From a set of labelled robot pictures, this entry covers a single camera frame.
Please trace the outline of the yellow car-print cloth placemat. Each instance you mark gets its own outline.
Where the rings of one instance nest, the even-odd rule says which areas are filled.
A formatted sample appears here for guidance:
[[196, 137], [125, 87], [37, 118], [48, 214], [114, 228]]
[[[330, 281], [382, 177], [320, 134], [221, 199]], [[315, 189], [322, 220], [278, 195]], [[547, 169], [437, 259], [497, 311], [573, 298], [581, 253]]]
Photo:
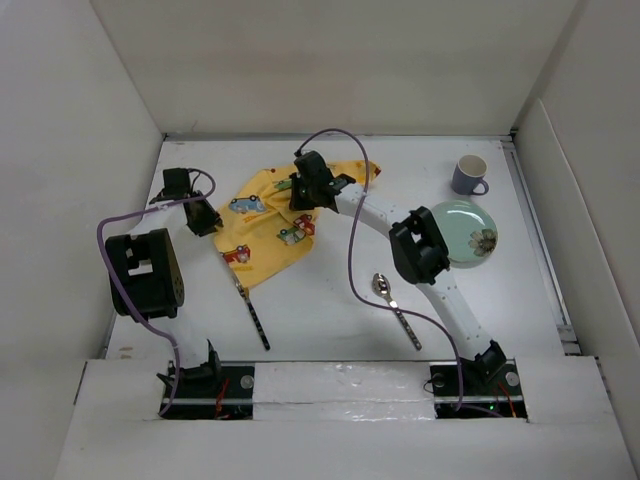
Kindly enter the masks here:
[[213, 244], [240, 284], [251, 289], [310, 253], [317, 209], [292, 211], [292, 166], [260, 170], [219, 213]]

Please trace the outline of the light green flower plate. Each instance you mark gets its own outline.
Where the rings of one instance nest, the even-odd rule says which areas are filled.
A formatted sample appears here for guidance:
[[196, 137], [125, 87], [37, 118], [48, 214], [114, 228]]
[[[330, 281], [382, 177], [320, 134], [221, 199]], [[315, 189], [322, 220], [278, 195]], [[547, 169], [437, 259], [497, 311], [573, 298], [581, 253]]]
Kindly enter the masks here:
[[480, 264], [496, 249], [496, 223], [475, 203], [449, 200], [434, 206], [431, 213], [447, 245], [448, 258], [455, 266]]

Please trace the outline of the steel spoon black handle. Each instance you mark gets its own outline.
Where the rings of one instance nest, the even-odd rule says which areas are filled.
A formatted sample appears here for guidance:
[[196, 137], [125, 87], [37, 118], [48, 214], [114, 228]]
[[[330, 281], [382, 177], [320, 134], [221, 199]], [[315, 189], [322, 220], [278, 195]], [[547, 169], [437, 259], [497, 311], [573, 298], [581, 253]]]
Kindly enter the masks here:
[[404, 314], [400, 311], [397, 302], [393, 299], [391, 295], [391, 286], [388, 279], [381, 273], [375, 273], [372, 277], [371, 285], [372, 285], [373, 292], [378, 297], [383, 299], [387, 303], [387, 305], [392, 309], [392, 312], [394, 313], [396, 319], [399, 321], [404, 332], [410, 339], [414, 349], [416, 351], [421, 351], [422, 344], [420, 340], [418, 339], [417, 335], [415, 334], [409, 322], [406, 320]]

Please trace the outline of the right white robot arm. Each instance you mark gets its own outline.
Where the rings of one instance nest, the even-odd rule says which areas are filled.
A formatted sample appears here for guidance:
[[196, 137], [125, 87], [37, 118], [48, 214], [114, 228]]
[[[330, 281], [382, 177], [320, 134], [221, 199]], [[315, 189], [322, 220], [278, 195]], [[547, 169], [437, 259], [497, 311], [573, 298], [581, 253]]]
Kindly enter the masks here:
[[354, 178], [332, 173], [316, 151], [295, 153], [289, 208], [326, 208], [362, 223], [389, 241], [394, 267], [431, 303], [462, 363], [462, 381], [473, 393], [494, 387], [506, 364], [499, 344], [481, 326], [450, 270], [448, 247], [433, 213], [425, 208], [402, 209], [369, 194]]

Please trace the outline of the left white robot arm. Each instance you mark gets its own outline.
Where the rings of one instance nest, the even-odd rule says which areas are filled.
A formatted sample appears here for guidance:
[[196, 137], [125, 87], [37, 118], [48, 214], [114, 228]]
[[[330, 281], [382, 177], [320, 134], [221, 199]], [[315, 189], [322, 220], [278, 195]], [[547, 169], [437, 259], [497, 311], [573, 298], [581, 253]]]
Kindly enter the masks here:
[[174, 366], [159, 378], [168, 386], [190, 385], [201, 396], [222, 387], [220, 360], [210, 342], [196, 364], [186, 367], [179, 353], [179, 335], [151, 325], [157, 318], [174, 319], [185, 300], [185, 286], [171, 233], [182, 227], [198, 238], [223, 227], [221, 215], [211, 206], [207, 192], [195, 188], [195, 178], [213, 177], [196, 168], [171, 168], [162, 172], [163, 188], [147, 209], [99, 222], [96, 237], [109, 275], [114, 309], [129, 316], [151, 333], [170, 342]]

